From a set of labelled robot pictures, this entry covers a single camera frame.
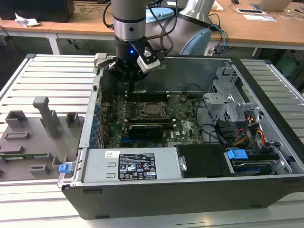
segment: computer case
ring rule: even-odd
[[[74,13],[73,0],[0,0],[0,17],[3,20],[15,19],[15,13],[23,18],[38,21],[68,22]]]

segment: blue cable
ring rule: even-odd
[[[226,47],[226,37],[225,37],[225,33],[219,28],[219,27],[217,27],[216,25],[214,25],[214,24],[211,24],[213,27],[215,27],[222,35],[223,35],[223,37],[224,37],[224,47],[223,47],[223,50],[220,52],[220,54],[219,54],[219,56],[222,56],[222,54],[223,54],[223,51],[225,50],[225,47]]]

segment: motherboard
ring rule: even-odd
[[[196,122],[197,99],[116,95],[103,103],[105,148],[174,147],[204,143]]]

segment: warning label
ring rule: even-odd
[[[157,179],[154,153],[120,154],[118,179],[121,181]]]

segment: green circuit board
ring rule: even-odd
[[[157,140],[130,140],[126,130],[125,117],[128,115],[128,107],[136,105],[136,102],[127,102],[121,96],[117,96],[111,103],[111,113],[107,116],[111,120],[105,122],[108,129],[106,148],[147,148],[147,147],[173,147],[177,144],[204,143],[199,133],[193,114],[196,109],[195,100],[188,99],[181,102],[182,94],[171,94],[170,99],[164,102],[166,114],[175,118],[173,129],[164,129],[163,137]]]

